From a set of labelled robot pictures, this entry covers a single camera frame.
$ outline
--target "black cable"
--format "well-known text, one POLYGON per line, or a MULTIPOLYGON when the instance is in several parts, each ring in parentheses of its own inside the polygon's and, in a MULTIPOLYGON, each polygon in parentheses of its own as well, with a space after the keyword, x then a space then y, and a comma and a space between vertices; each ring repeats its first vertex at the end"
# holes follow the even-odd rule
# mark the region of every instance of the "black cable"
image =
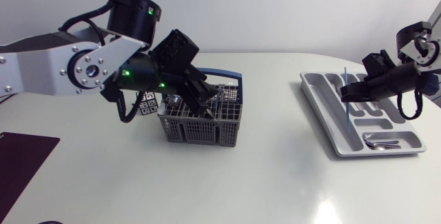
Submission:
POLYGON ((418 118, 421 115, 422 112, 422 93, 415 90, 415 101, 417 109, 415 111, 415 114, 412 117, 408 117, 403 111, 402 111, 402 94, 399 93, 397 97, 397 104, 398 104, 398 111, 400 112, 402 118, 406 120, 414 120, 418 118))
POLYGON ((124 100, 124 94, 121 92, 118 101, 116 102, 116 106, 118 107, 118 114, 119 118, 124 123, 129 123, 133 120, 133 118, 136 115, 136 112, 138 112, 139 105, 141 104, 141 101, 143 100, 145 92, 139 92, 139 95, 136 98, 135 104, 133 105, 132 109, 130 110, 129 114, 125 115, 125 100, 124 100))
POLYGON ((13 97, 14 95, 15 95, 15 94, 11 94, 11 95, 9 95, 9 96, 6 96, 5 99, 3 99, 3 100, 0 101, 0 104, 6 102, 9 98, 13 97))
POLYGON ((77 24, 78 22, 97 17, 100 14, 104 14, 112 7, 113 3, 111 1, 108 1, 103 7, 99 8, 98 10, 93 10, 84 14, 80 14, 77 17, 72 17, 71 19, 67 20, 58 30, 62 32, 67 32, 70 27, 77 24))
POLYGON ((99 42, 101 43, 101 45, 105 45, 103 33, 98 28, 98 26, 95 24, 95 22, 93 22, 91 20, 83 20, 83 21, 88 23, 95 30, 96 34, 98 35, 99 42))

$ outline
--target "blue stick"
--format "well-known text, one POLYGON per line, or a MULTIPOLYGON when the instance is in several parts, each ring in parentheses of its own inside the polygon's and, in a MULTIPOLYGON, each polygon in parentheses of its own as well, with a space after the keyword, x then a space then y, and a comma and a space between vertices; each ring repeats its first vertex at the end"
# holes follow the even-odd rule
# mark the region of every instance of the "blue stick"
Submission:
MULTIPOLYGON (((345 83, 347 85, 347 70, 345 67, 345 83)), ((346 102, 346 127, 347 131, 351 132, 350 120, 349 120, 349 102, 346 102)))

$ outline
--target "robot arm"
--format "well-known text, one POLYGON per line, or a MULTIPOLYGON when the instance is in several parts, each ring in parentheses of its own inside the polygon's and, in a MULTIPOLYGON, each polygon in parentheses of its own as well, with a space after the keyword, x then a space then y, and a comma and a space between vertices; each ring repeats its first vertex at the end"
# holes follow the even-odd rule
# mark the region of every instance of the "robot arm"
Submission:
POLYGON ((195 114, 202 114, 205 101, 217 90, 191 65, 198 47, 173 30, 155 49, 144 53, 153 42, 160 16, 161 9, 150 0, 109 0, 98 10, 69 19, 60 32, 0 46, 0 96, 100 92, 118 105, 121 120, 129 122, 141 98, 126 116, 121 90, 151 91, 179 94, 195 114), (109 10, 107 29, 90 20, 109 10), (80 21, 90 27, 69 33, 80 21))
POLYGON ((367 76, 357 83, 342 87, 343 102, 379 101, 398 96, 398 110, 403 118, 411 120, 420 116, 422 95, 434 95, 439 90, 441 74, 441 2, 428 22, 419 22, 397 33, 398 58, 395 65, 385 50, 369 54, 362 62, 367 76), (418 109, 408 117, 401 108, 402 93, 415 90, 418 109))

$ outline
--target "white plastic tray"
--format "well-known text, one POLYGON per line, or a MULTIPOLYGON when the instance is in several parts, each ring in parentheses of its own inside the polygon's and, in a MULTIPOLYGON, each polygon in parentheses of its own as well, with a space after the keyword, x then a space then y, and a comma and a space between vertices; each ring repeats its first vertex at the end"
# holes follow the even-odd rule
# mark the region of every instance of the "white plastic tray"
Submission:
MULTIPOLYGON (((338 156, 377 156, 424 152, 426 146, 411 124, 400 116, 390 99, 378 102, 349 103, 350 131, 346 105, 340 100, 344 74, 338 72, 302 72, 302 90, 306 94, 338 156), (372 150, 365 140, 399 141, 400 149, 372 150)), ((348 83, 366 74, 348 74, 348 83)))

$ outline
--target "gray wire basket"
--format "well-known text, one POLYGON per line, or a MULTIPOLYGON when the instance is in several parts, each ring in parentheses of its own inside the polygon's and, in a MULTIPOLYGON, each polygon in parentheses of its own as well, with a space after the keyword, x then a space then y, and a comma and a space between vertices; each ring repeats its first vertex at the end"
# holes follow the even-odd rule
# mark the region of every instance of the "gray wire basket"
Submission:
MULTIPOLYGON (((205 74, 214 74, 212 70, 199 70, 205 74)), ((238 85, 214 85, 219 93, 207 101, 208 111, 204 114, 195 116, 179 96, 163 97, 161 105, 165 105, 165 111, 158 113, 158 117, 169 142, 236 146, 242 116, 242 75, 215 71, 217 76, 238 79, 238 85)))

